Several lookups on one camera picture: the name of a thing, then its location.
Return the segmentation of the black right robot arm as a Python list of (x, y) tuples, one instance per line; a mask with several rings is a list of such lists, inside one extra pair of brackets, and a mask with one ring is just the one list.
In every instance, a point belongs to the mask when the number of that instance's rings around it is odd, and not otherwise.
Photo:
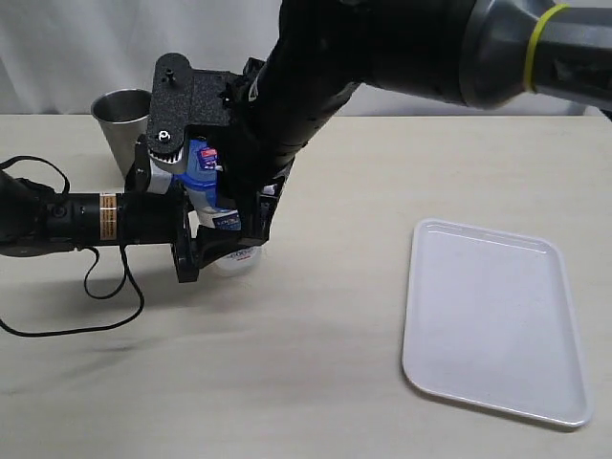
[(611, 11), (552, 1), (285, 1), (277, 41), (241, 74), (155, 66), (146, 145), (185, 171), (191, 138), (221, 164), (241, 244), (268, 240), (298, 151), (368, 85), (489, 110), (524, 93), (611, 110)]

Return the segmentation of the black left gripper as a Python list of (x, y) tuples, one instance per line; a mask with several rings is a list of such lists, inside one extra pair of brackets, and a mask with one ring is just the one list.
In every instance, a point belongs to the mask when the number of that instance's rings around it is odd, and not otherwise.
[(239, 231), (200, 225), (192, 248), (189, 204), (183, 190), (164, 181), (162, 191), (151, 192), (154, 164), (146, 136), (137, 137), (134, 161), (124, 183), (121, 207), (121, 242), (124, 245), (168, 245), (180, 283), (198, 280), (199, 269), (212, 265), (217, 271), (249, 271), (260, 261), (262, 249), (240, 241)]

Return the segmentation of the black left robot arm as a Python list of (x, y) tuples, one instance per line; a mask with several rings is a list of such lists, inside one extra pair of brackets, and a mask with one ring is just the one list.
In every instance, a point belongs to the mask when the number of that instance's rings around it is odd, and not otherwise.
[(239, 218), (232, 212), (215, 222), (190, 226), (195, 201), (186, 185), (170, 179), (150, 192), (152, 164), (146, 142), (139, 137), (135, 161), (120, 193), (74, 193), (70, 184), (59, 191), (27, 178), (14, 178), (1, 164), (1, 253), (37, 257), (99, 247), (167, 245), (179, 282), (194, 282), (199, 272), (217, 265), (225, 272), (243, 272), (261, 250), (241, 237)]

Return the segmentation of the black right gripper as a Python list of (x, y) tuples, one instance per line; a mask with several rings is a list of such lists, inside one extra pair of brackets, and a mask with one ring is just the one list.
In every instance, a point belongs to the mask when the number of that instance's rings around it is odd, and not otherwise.
[(186, 172), (189, 142), (205, 140), (221, 166), (218, 206), (238, 210), (240, 244), (261, 246), (270, 238), (293, 162), (276, 158), (248, 126), (239, 100), (245, 86), (244, 76), (196, 70), (184, 55), (162, 55), (154, 69), (146, 145), (154, 164), (178, 175)]

